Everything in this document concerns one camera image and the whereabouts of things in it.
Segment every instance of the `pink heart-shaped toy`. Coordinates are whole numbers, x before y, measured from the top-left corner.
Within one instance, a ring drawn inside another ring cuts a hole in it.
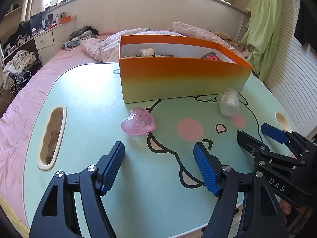
[[[143,135],[156,129],[154,119],[148,110],[136,107],[121,123],[121,129],[129,135]]]

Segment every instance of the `cartoon face print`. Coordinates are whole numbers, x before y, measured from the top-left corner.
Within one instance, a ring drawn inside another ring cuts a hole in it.
[[[193,147],[199,141],[223,165],[230,165],[241,173],[252,171],[254,158],[237,144],[237,130],[261,141],[262,138],[248,102],[240,94],[238,98],[240,110],[235,121],[220,115],[217,95],[159,100],[148,108],[157,123],[157,129],[148,134],[148,147],[152,152],[175,156],[183,186],[197,188],[204,185],[193,157]]]

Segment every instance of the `orange gradient cardboard box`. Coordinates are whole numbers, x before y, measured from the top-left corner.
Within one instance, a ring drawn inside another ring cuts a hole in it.
[[[125,58],[147,48],[175,57]],[[220,61],[201,59],[207,53]],[[253,68],[218,43],[167,35],[121,36],[119,67],[125,103],[221,94],[230,87],[240,92]]]

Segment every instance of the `pink cheek circle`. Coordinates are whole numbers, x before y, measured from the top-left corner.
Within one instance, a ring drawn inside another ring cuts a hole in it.
[[[197,142],[203,138],[203,127],[196,120],[185,118],[178,122],[177,133],[183,140]]]
[[[247,126],[247,121],[242,114],[238,114],[236,119],[231,119],[231,122],[238,128],[244,128]]]

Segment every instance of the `pink pillow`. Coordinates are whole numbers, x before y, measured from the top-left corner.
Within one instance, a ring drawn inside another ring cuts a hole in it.
[[[235,53],[239,57],[243,58],[245,60],[245,57],[237,51],[233,46],[229,45],[227,42],[225,42],[223,39],[218,37],[216,34],[213,34],[209,32],[208,30],[197,28],[185,23],[181,22],[174,22],[173,23],[174,31],[177,31],[178,33],[186,36],[186,37],[193,37],[203,40],[208,40],[212,42],[216,42],[220,45],[223,45],[225,48],[230,50],[231,52]]]

